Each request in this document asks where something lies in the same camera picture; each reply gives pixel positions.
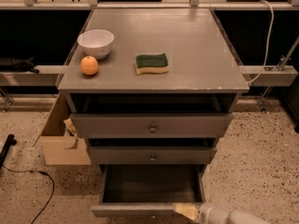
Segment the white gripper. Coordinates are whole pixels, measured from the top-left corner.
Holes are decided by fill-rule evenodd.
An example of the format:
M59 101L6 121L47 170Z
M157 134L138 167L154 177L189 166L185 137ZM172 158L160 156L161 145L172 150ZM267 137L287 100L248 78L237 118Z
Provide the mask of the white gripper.
M174 211L195 221L198 218L198 209L191 203L175 203ZM227 224L229 212L213 203L203 203L199 207L200 224Z

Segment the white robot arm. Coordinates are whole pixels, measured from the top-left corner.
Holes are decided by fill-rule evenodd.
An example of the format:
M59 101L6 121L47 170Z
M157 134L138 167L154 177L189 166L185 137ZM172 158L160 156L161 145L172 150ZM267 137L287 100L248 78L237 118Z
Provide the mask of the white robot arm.
M173 209L197 224L270 224L247 211L227 211L213 203L174 203Z

